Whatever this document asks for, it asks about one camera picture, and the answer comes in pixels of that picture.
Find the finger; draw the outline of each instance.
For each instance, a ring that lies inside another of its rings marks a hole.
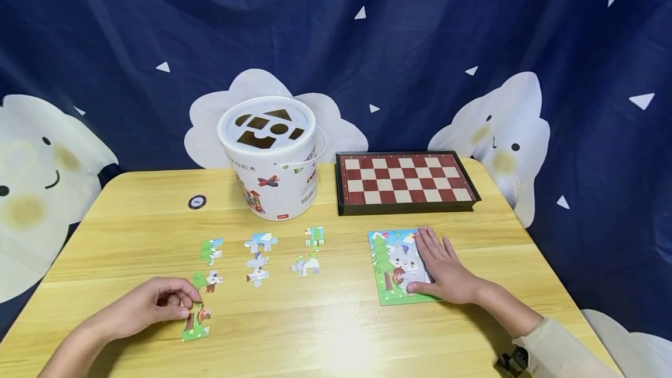
[[[432,242],[434,243],[434,246],[437,248],[439,251],[439,256],[442,258],[447,257],[446,249],[443,247],[441,244],[441,241],[439,241],[439,238],[436,236],[436,233],[434,233],[434,229],[432,227],[427,228],[427,233],[429,234],[429,237],[432,238]]]
[[[171,293],[168,295],[167,306],[169,307],[179,307],[181,298],[175,294]]]
[[[423,238],[425,245],[427,246],[430,253],[432,253],[434,258],[443,258],[441,251],[439,251],[435,242],[432,240],[432,237],[429,236],[429,232],[424,227],[418,229],[420,236]]]
[[[198,293],[198,289],[196,289],[190,281],[182,279],[181,277],[154,277],[149,283],[156,287],[159,294],[182,291],[192,301],[201,301],[201,295]]]
[[[421,293],[422,295],[432,295],[438,298],[438,290],[439,287],[434,283],[411,282],[408,284],[408,292],[410,293]]]
[[[185,307],[155,307],[154,310],[154,322],[158,323],[161,321],[171,321],[171,320],[183,320],[189,316],[189,309]]]
[[[446,247],[446,251],[447,251],[448,255],[450,255],[450,258],[452,258],[453,260],[458,260],[458,261],[460,260],[458,258],[458,255],[455,254],[455,250],[453,249],[453,245],[450,244],[450,240],[448,240],[447,236],[443,236],[443,246]]]
[[[425,262],[425,264],[430,265],[433,264],[434,256],[427,248],[427,244],[425,244],[425,238],[420,232],[420,229],[421,227],[418,228],[418,233],[415,234],[415,246],[420,253],[420,258]]]
[[[191,309],[191,307],[194,306],[194,300],[191,299],[189,295],[182,292],[181,290],[177,291],[177,296],[180,297],[180,301],[182,301],[183,307]]]

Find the red and white checkered board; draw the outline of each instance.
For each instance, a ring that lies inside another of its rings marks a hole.
[[[478,201],[450,154],[343,156],[345,205]]]

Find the bucket lid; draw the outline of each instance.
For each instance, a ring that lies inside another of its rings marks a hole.
[[[311,138],[315,115],[296,99],[261,96],[231,107],[217,124],[222,144],[239,152],[286,151]]]

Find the black round token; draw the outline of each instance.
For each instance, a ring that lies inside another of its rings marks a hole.
[[[189,199],[189,208],[196,210],[206,205],[207,198],[205,196],[194,196]]]

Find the hand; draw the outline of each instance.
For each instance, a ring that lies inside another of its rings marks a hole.
[[[418,228],[415,244],[435,282],[412,282],[408,284],[409,292],[424,293],[450,303],[463,304],[475,303],[478,293],[493,285],[467,270],[460,263],[448,238],[444,236],[442,244],[431,227]]]
[[[200,302],[201,295],[188,280],[154,277],[102,308],[85,324],[98,328],[108,340],[129,337],[160,321],[186,318],[194,301]]]

